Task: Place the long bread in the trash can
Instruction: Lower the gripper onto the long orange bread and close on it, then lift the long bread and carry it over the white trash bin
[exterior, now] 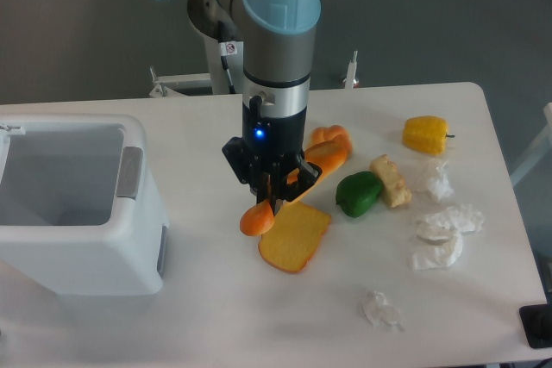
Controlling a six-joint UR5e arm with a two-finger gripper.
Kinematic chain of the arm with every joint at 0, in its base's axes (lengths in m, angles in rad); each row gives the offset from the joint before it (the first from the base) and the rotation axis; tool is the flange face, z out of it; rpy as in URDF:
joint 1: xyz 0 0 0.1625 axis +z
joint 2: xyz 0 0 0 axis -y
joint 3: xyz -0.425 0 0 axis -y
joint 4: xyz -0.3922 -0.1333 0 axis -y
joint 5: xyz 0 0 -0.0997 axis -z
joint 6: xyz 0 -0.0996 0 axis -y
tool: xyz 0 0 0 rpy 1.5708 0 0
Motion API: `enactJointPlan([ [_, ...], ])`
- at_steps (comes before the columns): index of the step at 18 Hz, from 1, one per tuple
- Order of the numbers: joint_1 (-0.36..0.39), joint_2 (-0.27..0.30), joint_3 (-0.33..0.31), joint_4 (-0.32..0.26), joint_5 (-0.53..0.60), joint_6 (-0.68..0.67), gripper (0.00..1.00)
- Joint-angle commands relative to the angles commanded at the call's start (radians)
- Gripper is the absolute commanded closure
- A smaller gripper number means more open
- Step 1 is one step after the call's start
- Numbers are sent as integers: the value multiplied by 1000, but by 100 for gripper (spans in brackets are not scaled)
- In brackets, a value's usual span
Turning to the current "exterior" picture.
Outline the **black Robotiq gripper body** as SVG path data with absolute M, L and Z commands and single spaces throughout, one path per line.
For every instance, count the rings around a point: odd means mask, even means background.
M 276 158 L 287 153 L 301 153 L 304 142 L 306 111 L 284 118 L 265 117 L 251 120 L 249 108 L 242 105 L 242 138 L 256 154 Z

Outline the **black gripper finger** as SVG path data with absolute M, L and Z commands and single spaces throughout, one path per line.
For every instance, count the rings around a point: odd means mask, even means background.
M 268 198 L 268 174 L 262 170 L 262 158 L 239 137 L 232 137 L 222 151 L 238 181 L 246 184 L 255 195 L 255 203 L 265 201 Z
M 322 176 L 322 169 L 306 160 L 304 151 L 286 153 L 270 170 L 270 205 L 276 215 L 284 202 L 295 202 Z

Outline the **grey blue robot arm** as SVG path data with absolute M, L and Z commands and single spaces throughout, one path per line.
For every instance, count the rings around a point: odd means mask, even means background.
M 321 178 L 303 150 L 323 0 L 204 0 L 204 33 L 242 45 L 242 134 L 223 147 L 238 180 L 272 211 Z

